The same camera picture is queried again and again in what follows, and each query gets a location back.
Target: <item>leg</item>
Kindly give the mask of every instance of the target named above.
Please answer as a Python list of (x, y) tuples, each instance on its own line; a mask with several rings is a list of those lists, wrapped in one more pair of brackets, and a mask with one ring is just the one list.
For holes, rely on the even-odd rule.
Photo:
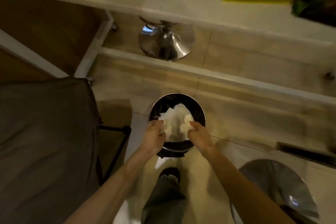
[(182, 223), (186, 197), (181, 193), (178, 181), (177, 168), (168, 168), (161, 173), (142, 210), (141, 224)]

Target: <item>person's left hand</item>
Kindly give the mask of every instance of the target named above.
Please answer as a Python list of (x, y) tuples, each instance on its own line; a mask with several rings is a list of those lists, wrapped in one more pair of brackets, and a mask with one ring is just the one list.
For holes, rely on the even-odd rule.
[(152, 120), (148, 123), (147, 130), (143, 135), (140, 149), (143, 150), (149, 157), (157, 154), (166, 141), (166, 133), (160, 134), (160, 129), (163, 125), (163, 120)]

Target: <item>wooden panel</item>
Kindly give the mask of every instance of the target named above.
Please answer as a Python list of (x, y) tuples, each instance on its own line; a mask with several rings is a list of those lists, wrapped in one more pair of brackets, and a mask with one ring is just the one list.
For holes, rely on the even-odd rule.
[(73, 75), (100, 26), (94, 8), (55, 0), (0, 0), (0, 28)]
[(0, 83), (11, 81), (47, 81), (52, 76), (0, 48)]

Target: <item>person's right arm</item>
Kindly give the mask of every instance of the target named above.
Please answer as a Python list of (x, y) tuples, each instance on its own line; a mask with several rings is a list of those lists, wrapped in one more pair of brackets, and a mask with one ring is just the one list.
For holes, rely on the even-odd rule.
[(208, 160), (244, 224), (295, 224), (280, 207), (239, 170), (212, 143), (206, 128), (190, 122), (190, 141)]

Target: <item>foot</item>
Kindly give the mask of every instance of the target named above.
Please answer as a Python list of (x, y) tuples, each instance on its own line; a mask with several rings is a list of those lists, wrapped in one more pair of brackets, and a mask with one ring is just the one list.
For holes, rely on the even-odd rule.
[(177, 183), (180, 183), (180, 172), (176, 167), (168, 167), (164, 169), (160, 173), (159, 177), (161, 177), (162, 175), (166, 175), (168, 176), (168, 178), (171, 178), (175, 180)]

